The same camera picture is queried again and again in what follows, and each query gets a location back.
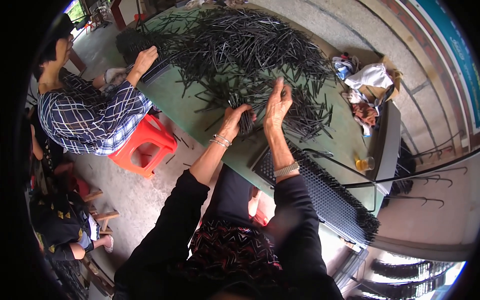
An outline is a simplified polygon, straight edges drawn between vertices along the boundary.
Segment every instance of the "plastic stool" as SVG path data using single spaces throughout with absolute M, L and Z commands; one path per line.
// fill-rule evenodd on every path
M 154 121 L 159 126 L 160 130 L 153 126 L 150 123 L 151 121 Z M 144 163 L 144 160 L 142 159 L 142 165 L 144 166 L 139 167 L 132 163 L 132 154 L 138 146 L 144 143 L 157 145 L 160 147 L 160 150 L 154 157 L 152 157 L 150 162 Z M 160 163 L 166 154 L 174 153 L 175 150 L 177 150 L 177 141 L 167 132 L 163 124 L 157 118 L 145 115 L 127 142 L 125 142 L 119 150 L 110 154 L 108 157 L 123 169 L 140 174 L 147 179 L 151 179 L 154 176 L 153 169 Z

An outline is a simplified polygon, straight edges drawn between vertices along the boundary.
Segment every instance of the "silver bracelet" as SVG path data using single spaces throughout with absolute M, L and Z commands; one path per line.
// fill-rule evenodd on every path
M 214 134 L 213 137 L 219 137 L 219 138 L 221 138 L 222 140 L 224 140 L 225 142 L 227 142 L 227 144 L 228 144 L 229 146 L 232 146 L 232 143 L 231 143 L 229 140 L 227 140 L 226 138 L 224 138 L 223 136 L 220 136 L 220 135 L 218 135 L 218 134 Z
M 225 145 L 224 143 L 221 143 L 221 142 L 219 142 L 219 141 L 217 141 L 217 140 L 210 140 L 209 142 L 210 142 L 210 143 L 215 142 L 215 143 L 217 143 L 217 144 L 219 144 L 219 145 L 222 145 L 222 146 L 224 146 L 225 148 L 228 149 L 228 146 L 227 146 L 227 145 Z

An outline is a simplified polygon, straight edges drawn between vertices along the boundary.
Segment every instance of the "wristwatch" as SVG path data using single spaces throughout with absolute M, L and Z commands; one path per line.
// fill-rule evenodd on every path
M 298 170 L 299 168 L 300 168 L 300 165 L 298 164 L 298 162 L 294 162 L 290 166 L 286 166 L 285 168 L 281 168 L 280 170 L 274 171 L 273 175 L 275 177 L 285 176 L 290 172 Z

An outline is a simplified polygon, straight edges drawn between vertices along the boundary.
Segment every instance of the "hand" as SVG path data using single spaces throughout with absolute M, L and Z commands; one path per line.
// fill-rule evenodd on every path
M 265 133 L 282 130 L 283 118 L 287 114 L 292 102 L 291 87 L 283 84 L 283 77 L 278 77 L 265 109 Z
M 152 66 L 157 57 L 158 51 L 156 46 L 151 46 L 149 49 L 138 53 L 137 59 L 135 60 L 135 64 L 132 68 L 132 72 L 139 73 L 139 75 L 142 76 Z
M 240 130 L 238 126 L 240 116 L 244 111 L 247 110 L 251 110 L 252 121 L 255 122 L 257 116 L 253 113 L 251 105 L 242 104 L 236 109 L 227 108 L 225 110 L 225 117 L 223 118 L 223 124 L 218 131 L 218 135 L 226 138 L 229 142 L 232 142 Z

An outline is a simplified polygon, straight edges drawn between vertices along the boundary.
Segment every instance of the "perforated plastic panel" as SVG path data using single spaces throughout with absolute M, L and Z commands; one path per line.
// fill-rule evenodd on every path
M 344 239 L 366 248 L 373 241 L 380 223 L 334 177 L 290 144 L 294 159 L 300 164 L 310 198 L 322 223 Z M 275 186 L 272 153 L 268 148 L 252 171 Z

